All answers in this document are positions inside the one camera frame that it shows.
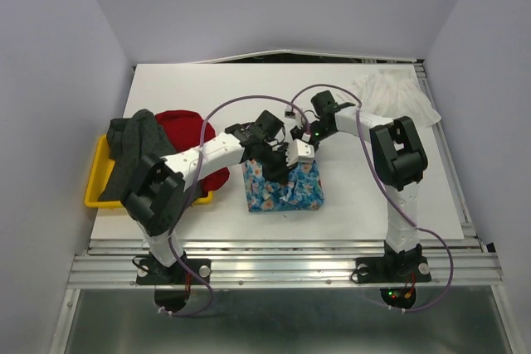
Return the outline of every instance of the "yellow bin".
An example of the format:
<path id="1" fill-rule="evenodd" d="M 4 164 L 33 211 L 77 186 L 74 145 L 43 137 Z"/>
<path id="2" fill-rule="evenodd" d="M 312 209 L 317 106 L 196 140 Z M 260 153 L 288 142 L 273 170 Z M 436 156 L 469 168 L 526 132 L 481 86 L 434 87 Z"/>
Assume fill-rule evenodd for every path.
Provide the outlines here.
<path id="1" fill-rule="evenodd" d="M 106 136 L 101 136 L 98 141 L 98 148 L 90 170 L 89 185 L 85 193 L 85 206 L 98 207 L 100 209 L 115 209 L 122 207 L 120 201 L 98 201 L 101 193 L 107 186 L 110 173 L 113 171 L 114 160 L 109 158 L 110 148 Z M 214 193 L 208 192 L 208 195 L 195 200 L 193 205 L 206 205 L 212 201 Z"/>

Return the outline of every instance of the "dark green cloth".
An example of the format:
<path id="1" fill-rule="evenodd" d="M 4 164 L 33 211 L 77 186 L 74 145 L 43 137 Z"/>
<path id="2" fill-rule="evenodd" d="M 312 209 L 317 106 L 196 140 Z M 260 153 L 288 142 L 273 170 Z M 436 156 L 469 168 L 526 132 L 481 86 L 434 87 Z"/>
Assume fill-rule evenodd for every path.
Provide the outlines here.
<path id="1" fill-rule="evenodd" d="M 110 158 L 116 163 L 100 201 L 119 201 L 142 156 L 158 157 L 177 153 L 155 115 L 141 109 L 133 118 L 112 119 L 107 131 Z"/>

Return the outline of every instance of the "blue floral fabric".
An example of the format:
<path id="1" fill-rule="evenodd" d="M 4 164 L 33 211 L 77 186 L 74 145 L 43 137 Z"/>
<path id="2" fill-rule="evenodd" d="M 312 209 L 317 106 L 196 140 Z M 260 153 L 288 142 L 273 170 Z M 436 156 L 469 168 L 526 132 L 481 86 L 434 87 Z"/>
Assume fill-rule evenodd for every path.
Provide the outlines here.
<path id="1" fill-rule="evenodd" d="M 316 211 L 324 204 L 317 163 L 299 163 L 285 186 L 268 182 L 257 161 L 241 165 L 249 211 Z"/>

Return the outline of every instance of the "purple cable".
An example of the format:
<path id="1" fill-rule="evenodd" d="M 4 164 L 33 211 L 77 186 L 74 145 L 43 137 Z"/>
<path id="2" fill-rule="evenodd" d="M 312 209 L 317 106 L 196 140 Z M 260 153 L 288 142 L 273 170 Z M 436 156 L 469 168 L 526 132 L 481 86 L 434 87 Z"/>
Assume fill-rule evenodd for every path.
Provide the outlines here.
<path id="1" fill-rule="evenodd" d="M 365 159 L 367 159 L 368 167 L 369 167 L 369 169 L 370 169 L 370 171 L 371 171 L 371 173 L 373 175 L 373 178 L 374 178 L 374 181 L 376 182 L 376 185 L 380 189 L 380 192 L 385 196 L 385 198 L 387 199 L 387 202 L 389 202 L 389 204 L 400 214 L 400 216 L 402 216 L 404 218 L 404 220 L 407 221 L 413 228 L 415 228 L 416 230 L 419 230 L 419 231 L 422 231 L 422 232 L 426 232 L 427 234 L 435 236 L 441 242 L 442 246 L 445 248 L 446 253 L 448 254 L 448 260 L 450 261 L 450 274 L 448 275 L 448 282 L 446 283 L 446 286 L 445 286 L 444 290 L 431 303 L 428 303 L 428 304 L 426 304 L 424 306 L 421 306 L 419 308 L 413 308 L 413 309 L 405 310 L 405 312 L 406 313 L 417 313 L 419 311 L 426 310 L 426 309 L 434 306 L 435 304 L 440 302 L 442 300 L 442 298 L 444 298 L 445 295 L 448 293 L 448 290 L 450 289 L 450 286 L 451 286 L 451 282 L 452 282 L 452 280 L 454 278 L 454 259 L 453 259 L 453 256 L 451 255 L 450 247 L 442 239 L 442 237 L 440 235 L 438 235 L 435 231 L 428 230 L 427 228 L 419 227 L 416 224 L 416 222 L 413 221 L 412 218 L 410 216 L 408 216 L 406 214 L 406 212 L 403 211 L 402 208 L 385 191 L 385 187 L 383 186 L 382 182 L 380 181 L 380 178 L 378 177 L 378 174 L 376 173 L 376 170 L 374 169 L 373 162 L 371 161 L 371 157 L 368 154 L 367 144 L 365 143 L 365 137 L 363 136 L 362 122 L 361 122 L 360 117 L 359 117 L 359 111 L 362 108 L 362 100 L 359 97 L 357 97 L 357 95 L 355 95 L 354 93 L 350 92 L 349 90 L 344 89 L 343 87 L 339 87 L 339 86 L 336 86 L 336 85 L 316 84 L 316 85 L 311 85 L 311 86 L 308 86 L 308 87 L 305 87 L 304 89 L 302 89 L 299 93 L 297 93 L 295 95 L 295 97 L 291 100 L 291 102 L 292 103 L 295 102 L 297 97 L 302 95 L 306 90 L 310 90 L 310 89 L 313 89 L 315 87 L 329 87 L 331 89 L 340 90 L 340 91 L 343 91 L 344 93 L 347 93 L 348 95 L 352 96 L 356 101 L 358 101 L 359 105 L 358 105 L 358 109 L 356 110 L 356 127 L 358 129 L 359 141 L 362 144 L 363 154 L 365 155 Z"/>
<path id="2" fill-rule="evenodd" d="M 202 151 L 201 151 L 201 148 L 203 146 L 203 144 L 205 143 L 205 131 L 207 129 L 207 123 L 208 123 L 208 120 L 210 120 L 210 118 L 212 116 L 214 116 L 214 114 L 219 111 L 220 109 L 228 106 L 229 104 L 232 104 L 232 103 L 236 103 L 238 101 L 242 101 L 244 99 L 271 99 L 273 101 L 279 101 L 281 103 L 284 103 L 284 104 L 287 104 L 287 105 L 290 105 L 291 107 L 295 108 L 299 113 L 300 115 L 302 116 L 303 120 L 304 120 L 304 123 L 306 125 L 306 132 L 309 133 L 309 120 L 308 118 L 306 117 L 306 115 L 304 114 L 304 111 L 299 108 L 297 105 L 289 102 L 288 100 L 286 99 L 280 99 L 278 97 L 273 97 L 273 96 L 270 96 L 270 95 L 244 95 L 242 97 L 237 97 L 235 99 L 230 99 L 228 101 L 226 101 L 225 103 L 217 106 L 210 114 L 207 115 L 207 117 L 205 118 L 205 120 L 203 120 L 202 122 L 202 127 L 201 127 L 201 137 L 199 138 L 199 157 L 197 158 L 197 168 L 196 168 L 196 171 L 193 175 L 193 181 L 192 181 L 192 185 L 190 186 L 190 191 L 188 193 L 188 198 L 187 200 L 185 201 L 185 203 L 187 204 L 186 206 L 183 206 L 182 210 L 180 211 L 179 215 L 178 215 L 178 220 L 181 218 L 181 216 L 183 215 L 184 213 L 184 210 L 189 207 L 190 205 L 192 205 L 192 202 L 193 202 L 193 193 L 196 191 L 196 188 L 197 188 L 197 183 L 199 181 L 199 174 L 201 173 L 201 166 L 202 166 L 202 158 L 203 158 L 203 155 L 202 155 Z M 168 242 L 169 242 L 169 249 L 171 250 L 172 252 L 172 255 L 173 257 L 175 257 L 175 260 L 179 263 L 179 265 L 181 267 L 183 267 L 187 273 L 189 273 L 191 276 L 193 276 L 197 281 L 199 281 L 201 284 L 205 285 L 208 289 L 208 292 L 210 293 L 210 299 L 208 300 L 208 303 L 205 304 L 203 307 L 199 308 L 198 310 L 196 311 L 192 311 L 190 313 L 184 313 L 184 314 L 181 314 L 181 313 L 171 313 L 169 312 L 168 310 L 166 310 L 165 308 L 159 308 L 158 310 L 161 312 L 161 313 L 165 313 L 171 317 L 178 317 L 178 318 L 183 318 L 183 317 L 191 317 L 193 315 L 197 315 L 199 313 L 202 313 L 203 311 L 205 311 L 207 308 L 209 308 L 213 301 L 214 301 L 214 290 L 212 289 L 212 286 L 207 282 L 205 281 L 203 278 L 201 278 L 201 276 L 197 275 L 192 269 L 190 269 L 182 260 L 181 258 L 179 257 L 177 251 L 175 250 L 175 247 L 173 246 L 173 242 L 172 242 L 172 233 L 173 233 L 173 230 L 169 231 L 168 233 Z"/>

